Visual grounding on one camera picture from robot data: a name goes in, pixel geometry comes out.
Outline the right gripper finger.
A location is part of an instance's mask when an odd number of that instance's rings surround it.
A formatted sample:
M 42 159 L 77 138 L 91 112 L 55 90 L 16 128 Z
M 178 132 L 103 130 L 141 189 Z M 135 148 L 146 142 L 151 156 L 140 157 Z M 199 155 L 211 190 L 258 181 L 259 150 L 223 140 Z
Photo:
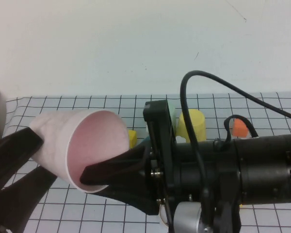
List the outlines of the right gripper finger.
M 169 207 L 164 181 L 162 174 L 102 176 L 100 183 L 108 187 L 100 195 L 126 203 L 147 215 L 157 215 L 160 205 Z
M 80 182 L 86 185 L 146 183 L 151 171 L 150 145 L 138 145 L 112 159 L 86 166 Z

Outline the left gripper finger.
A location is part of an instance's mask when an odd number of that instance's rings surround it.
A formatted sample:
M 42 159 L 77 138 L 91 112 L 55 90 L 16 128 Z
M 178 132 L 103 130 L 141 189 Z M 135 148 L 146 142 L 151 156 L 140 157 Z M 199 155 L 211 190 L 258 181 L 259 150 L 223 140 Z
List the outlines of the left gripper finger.
M 42 146 L 43 140 L 30 128 L 0 139 L 0 192 L 11 176 Z
M 57 176 L 39 166 L 0 191 L 0 233 L 22 233 Z

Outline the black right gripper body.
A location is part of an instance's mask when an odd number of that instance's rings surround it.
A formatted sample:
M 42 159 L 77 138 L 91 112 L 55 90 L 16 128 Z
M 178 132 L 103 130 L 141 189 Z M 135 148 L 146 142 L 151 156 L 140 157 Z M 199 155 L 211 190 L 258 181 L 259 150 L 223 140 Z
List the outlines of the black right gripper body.
M 186 200 L 190 194 L 198 199 L 211 197 L 219 172 L 214 155 L 203 157 L 201 150 L 218 153 L 223 146 L 221 141 L 198 142 L 206 131 L 205 118 L 197 109 L 188 109 L 185 100 L 181 106 L 179 128 L 173 126 L 167 100 L 148 101 L 143 110 L 157 161 L 153 170 L 165 178 L 169 203 Z

